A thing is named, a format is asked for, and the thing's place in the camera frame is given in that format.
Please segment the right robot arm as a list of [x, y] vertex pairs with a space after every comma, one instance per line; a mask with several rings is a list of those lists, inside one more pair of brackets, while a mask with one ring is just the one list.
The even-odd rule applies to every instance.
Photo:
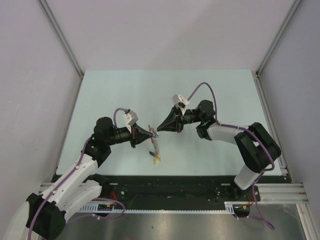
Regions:
[[196, 127], [199, 138], [237, 146], [244, 165], [234, 178], [235, 185], [230, 188], [230, 194], [235, 200], [242, 201], [249, 194], [248, 188], [268, 171], [267, 167], [274, 168], [274, 161], [282, 154], [280, 147], [259, 122], [249, 126], [219, 123], [212, 101], [202, 100], [195, 109], [186, 107], [181, 101], [175, 103], [156, 130], [180, 133], [184, 125], [199, 123]]

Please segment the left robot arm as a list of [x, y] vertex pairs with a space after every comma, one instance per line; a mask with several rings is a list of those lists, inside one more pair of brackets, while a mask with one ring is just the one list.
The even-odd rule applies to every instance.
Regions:
[[135, 148], [152, 136], [135, 120], [117, 128], [111, 118], [99, 118], [73, 166], [41, 194], [32, 193], [27, 198], [26, 238], [30, 240], [33, 234], [38, 234], [46, 240], [55, 240], [70, 218], [88, 202], [107, 199], [111, 188], [96, 170], [111, 154], [111, 146], [129, 142]]

